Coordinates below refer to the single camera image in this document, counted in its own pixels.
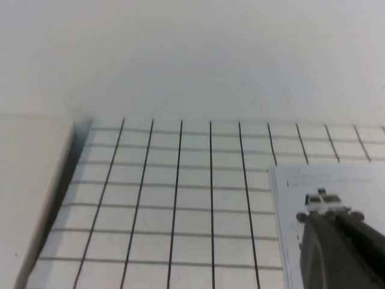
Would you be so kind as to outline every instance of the grid paper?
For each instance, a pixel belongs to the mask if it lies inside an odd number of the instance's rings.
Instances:
[[[385,161],[383,126],[95,121],[28,289],[282,289],[268,168]]]

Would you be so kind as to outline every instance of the black object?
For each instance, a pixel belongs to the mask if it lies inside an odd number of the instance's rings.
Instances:
[[[347,213],[306,218],[304,289],[385,288],[385,237]]]

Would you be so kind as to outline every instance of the white background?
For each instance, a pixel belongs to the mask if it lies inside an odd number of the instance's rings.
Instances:
[[[0,2],[0,112],[385,120],[382,0]]]

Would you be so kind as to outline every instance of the black line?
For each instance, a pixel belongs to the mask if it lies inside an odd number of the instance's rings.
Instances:
[[[101,207],[104,208],[129,208],[136,209],[136,205],[123,205],[123,204],[101,204]],[[97,204],[93,203],[66,203],[62,204],[63,208],[65,207],[97,207]],[[174,207],[169,206],[156,206],[156,205],[139,205],[138,209],[145,210],[174,210]],[[214,209],[214,208],[193,208],[193,207],[176,207],[177,211],[193,211],[193,212],[214,212],[214,213],[230,213],[230,214],[247,214],[248,211],[245,210],[230,210],[230,209]],[[251,211],[252,214],[258,215],[274,215],[273,211]]]
[[[150,142],[151,142],[151,136],[152,136],[152,129],[154,126],[154,120],[151,122],[151,129],[150,129],[150,135],[149,135],[149,142],[147,144],[147,151],[146,151],[146,157],[144,159],[144,164],[143,164],[143,172],[142,172],[142,178],[140,181],[140,186],[139,186],[139,193],[138,193],[138,199],[137,199],[137,204],[135,206],[135,214],[134,214],[134,220],[132,221],[132,229],[130,233],[130,240],[128,242],[128,248],[127,248],[127,254],[126,254],[126,261],[125,261],[125,268],[123,270],[123,275],[122,275],[122,280],[120,282],[120,289],[123,288],[125,284],[125,278],[126,278],[126,271],[127,271],[127,264],[128,264],[128,258],[130,256],[130,251],[131,251],[131,245],[132,245],[132,237],[134,236],[134,231],[135,231],[135,223],[137,221],[137,215],[138,215],[138,208],[139,208],[139,203],[140,203],[140,196],[142,193],[142,187],[143,187],[143,181],[144,181],[144,174],[146,172],[146,164],[147,164],[147,157],[149,156],[149,150],[150,150]]]
[[[267,129],[269,130],[269,138],[270,138],[270,146],[271,146],[271,152],[273,153],[274,162],[277,165],[277,158],[276,154],[274,153],[274,146],[273,146],[273,138],[271,137],[271,131],[270,131],[270,125],[267,123]]]
[[[327,125],[325,125],[325,129],[326,129],[327,136],[328,136],[328,138],[329,138],[331,147],[333,148],[334,154],[336,155],[336,158],[337,158],[338,163],[339,163],[339,156],[338,156],[338,154],[337,154],[336,148],[334,147],[334,143],[333,143],[333,141],[332,141],[332,139],[331,139],[331,136],[330,136],[329,129],[328,129]]]
[[[63,229],[52,229],[51,233],[56,232],[80,232],[80,233],[89,233],[89,229],[80,229],[80,228],[63,228]],[[94,229],[94,233],[100,234],[131,234],[131,231],[127,230],[116,230],[116,229]],[[171,236],[171,232],[160,232],[160,231],[138,231],[135,230],[135,234],[138,235],[160,235],[160,236]],[[202,238],[211,238],[210,234],[205,233],[189,233],[189,232],[174,232],[174,236],[179,237],[202,237]],[[214,238],[223,238],[223,239],[251,239],[249,235],[223,235],[223,234],[214,234]],[[254,236],[255,240],[263,241],[278,241],[278,237],[267,237],[267,236]]]
[[[211,199],[211,276],[212,289],[215,289],[215,259],[214,259],[214,195],[212,189],[212,130],[210,121],[210,199]]]
[[[42,261],[68,261],[68,262],[79,262],[80,258],[68,258],[68,257],[39,257]],[[94,263],[124,263],[122,259],[97,259],[97,258],[86,258],[86,262]],[[168,265],[168,261],[145,261],[145,260],[130,260],[130,264],[145,264],[145,265]],[[192,262],[172,262],[175,266],[193,266],[193,267],[211,267],[210,263],[192,263]],[[246,264],[217,264],[217,267],[222,268],[234,268],[234,269],[253,269],[253,265]],[[274,270],[282,271],[282,267],[276,266],[259,266],[262,270]]]
[[[168,259],[167,289],[170,289],[171,262],[173,259],[176,199],[177,199],[177,193],[178,193],[178,180],[179,180],[180,147],[182,145],[182,128],[183,128],[183,120],[180,121],[178,163],[177,163],[177,169],[176,169],[175,195],[174,195],[173,226],[171,227],[170,258]]]
[[[301,145],[302,145],[303,155],[305,156],[306,163],[309,164],[309,160],[307,159],[305,147],[304,147],[303,141],[302,141],[302,137],[301,137],[301,133],[300,133],[300,128],[298,127],[298,124],[295,124],[295,126],[297,127],[298,137],[300,138],[300,142],[301,142]]]
[[[356,127],[355,125],[354,125],[354,130],[356,131],[357,137],[359,138],[359,142],[360,142],[360,144],[361,144],[361,147],[362,147],[362,149],[363,149],[363,152],[364,152],[365,155],[366,155],[366,159],[367,159],[369,162],[371,162],[372,160],[371,160],[371,158],[370,158],[368,152],[366,151],[365,146],[364,146],[363,143],[362,143],[362,140],[361,140],[361,137],[360,137],[360,134],[359,134],[359,130],[357,129],[357,127]]]
[[[79,277],[80,277],[80,272],[81,272],[81,270],[82,270],[82,268],[83,268],[84,259],[85,259],[85,256],[86,256],[86,254],[87,254],[88,247],[89,247],[89,245],[90,245],[92,232],[93,232],[94,227],[95,227],[97,215],[98,215],[99,210],[100,210],[100,205],[101,205],[101,203],[102,203],[102,201],[103,201],[104,192],[105,192],[106,187],[107,187],[108,178],[109,178],[109,174],[111,173],[112,165],[114,164],[116,151],[117,151],[118,146],[119,146],[120,136],[122,135],[122,130],[123,130],[124,125],[125,125],[125,119],[122,120],[122,125],[120,126],[119,136],[118,136],[118,139],[117,139],[117,141],[116,141],[116,146],[115,146],[115,150],[114,150],[114,155],[112,156],[111,164],[109,165],[109,169],[108,169],[106,181],[104,182],[102,194],[101,194],[100,199],[99,199],[99,204],[98,204],[98,206],[97,206],[96,213],[95,213],[95,216],[94,216],[92,225],[91,225],[91,231],[90,231],[90,234],[88,235],[88,240],[87,240],[87,243],[86,243],[86,245],[85,245],[84,253],[83,253],[83,256],[82,256],[82,259],[81,259],[81,262],[80,262],[80,266],[79,266],[79,270],[78,270],[78,272],[77,272],[77,274],[76,274],[76,278],[75,278],[75,281],[74,281],[74,283],[73,283],[73,289],[75,289],[76,286],[77,286],[77,284],[78,284],[78,280],[79,280]]]
[[[96,185],[102,185],[102,181],[88,181],[88,180],[79,180],[79,181],[72,181],[71,184],[96,184]],[[127,185],[129,187],[139,187],[140,183],[138,182],[109,182],[108,185]],[[153,183],[153,184],[143,184],[143,187],[150,187],[150,188],[174,188],[175,184],[160,184],[160,183]],[[196,190],[210,190],[209,185],[178,185],[179,188],[193,188]],[[244,191],[245,188],[242,187],[218,187],[213,186],[214,190],[223,190],[223,191]],[[268,188],[248,188],[249,191],[258,191],[259,193],[271,193],[271,190]]]
[[[88,161],[88,160],[81,160],[78,162],[79,165],[86,165],[86,164],[97,164],[97,165],[109,165],[109,161]],[[123,166],[123,167],[143,167],[144,163],[131,163],[128,161],[115,161],[115,166]],[[147,163],[147,167],[160,167],[160,168],[169,168],[169,169],[176,169],[177,165],[174,164],[160,164],[160,163]],[[226,167],[226,166],[217,166],[217,167],[210,167],[210,166],[204,166],[199,164],[181,164],[179,166],[180,169],[183,170],[213,170],[213,171],[226,171],[226,172],[243,172],[243,169],[241,167]],[[255,169],[255,168],[248,168],[248,171],[253,171],[256,173],[268,173],[267,169]]]
[[[91,129],[92,131],[119,131],[118,128],[92,128]],[[149,133],[149,130],[147,129],[123,129],[123,131],[128,131],[128,132],[143,132],[143,133]],[[157,131],[153,131],[153,133],[157,133],[157,134],[178,134],[178,132],[175,132],[175,131],[162,131],[162,130],[157,130]],[[205,137],[209,137],[209,133],[207,132],[183,132],[183,135],[198,135],[198,136],[205,136]],[[224,134],[224,133],[213,133],[212,134],[213,137],[230,137],[230,138],[235,138],[237,137],[238,138],[238,135],[237,134]],[[243,134],[242,135],[243,138],[269,138],[268,135],[259,135],[259,134]],[[297,137],[295,136],[291,136],[291,135],[275,135],[274,138],[276,139],[282,139],[282,140],[296,140]],[[329,139],[327,138],[324,138],[324,137],[303,137],[302,138],[303,140],[306,140],[306,141],[326,141],[328,142]],[[337,141],[337,142],[341,142],[341,143],[356,143],[357,141],[356,140],[350,140],[350,139],[343,139],[343,138],[340,138],[340,139],[334,139],[334,141]],[[370,144],[381,144],[381,145],[385,145],[385,141],[372,141],[372,140],[366,140],[364,141],[364,143],[370,143]],[[113,144],[106,144],[106,143],[86,143],[85,146],[106,146],[106,147],[114,147]],[[141,146],[140,145],[136,145],[136,144],[122,144],[123,147],[126,147],[126,148],[135,148],[135,147],[138,147],[140,148]],[[183,150],[190,150],[190,149],[194,149],[194,148],[183,148]]]
[[[309,139],[309,138],[302,138],[302,141],[317,141],[317,140],[312,140],[312,139]],[[326,138],[324,140],[325,142],[330,142],[330,140],[328,138]],[[360,143],[357,139],[357,141],[355,140],[352,140],[352,141],[347,141],[347,140],[338,140],[338,139],[333,139],[333,144],[334,143]],[[362,141],[362,143],[364,145],[384,145],[385,146],[385,142],[384,141]],[[157,147],[156,148],[157,150],[161,149],[163,151],[175,151],[177,152],[178,148],[167,148],[167,147]],[[181,149],[180,150],[181,152],[207,152],[207,153],[210,153],[210,150],[209,149],[193,149],[193,148],[184,148],[184,149]],[[234,149],[213,149],[212,150],[213,153],[219,153],[219,154],[239,154],[239,151],[237,150],[234,150]],[[246,151],[244,150],[243,151],[243,154],[244,155],[248,155],[248,154],[253,154],[253,155],[273,155],[270,151],[256,151],[256,150],[249,150],[249,151]],[[297,153],[297,152],[275,152],[274,153],[275,155],[278,155],[278,156],[283,156],[283,157],[302,157],[303,156],[303,153]],[[335,155],[327,155],[327,154],[307,154],[308,157],[318,157],[318,158],[330,158],[330,157],[335,157]],[[357,156],[353,156],[353,155],[346,155],[345,158],[351,158],[351,159],[356,159]],[[85,164],[105,164],[104,161],[81,161],[79,164],[81,165],[85,165]],[[120,164],[120,165],[133,165],[133,166],[136,166],[138,165],[138,163],[126,163],[126,162],[116,162],[117,164]],[[147,164],[147,166],[158,166],[159,164]],[[214,167],[213,170],[223,170],[222,169],[223,167]]]
[[[244,174],[244,178],[245,178],[245,190],[246,190],[246,198],[247,198],[248,219],[250,221],[251,242],[253,244],[255,275],[256,275],[256,278],[257,278],[258,289],[260,289],[257,255],[256,255],[256,250],[255,250],[255,241],[254,241],[254,238],[253,238],[254,237],[253,220],[251,218],[250,198],[248,197],[247,175],[246,175],[246,168],[245,168],[245,157],[243,155],[242,131],[241,131],[241,123],[240,122],[238,122],[238,127],[239,127],[239,143],[241,145],[241,153],[242,153],[243,174]]]

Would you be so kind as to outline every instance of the toy car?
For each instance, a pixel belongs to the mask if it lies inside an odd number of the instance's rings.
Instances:
[[[306,194],[305,206],[309,214],[321,214],[331,217],[336,213],[349,213],[358,221],[364,221],[365,215],[360,211],[351,211],[351,208],[342,204],[340,197],[336,194],[327,194],[324,188],[318,189],[318,194]],[[297,213],[296,217],[300,223],[306,221],[306,213]]]

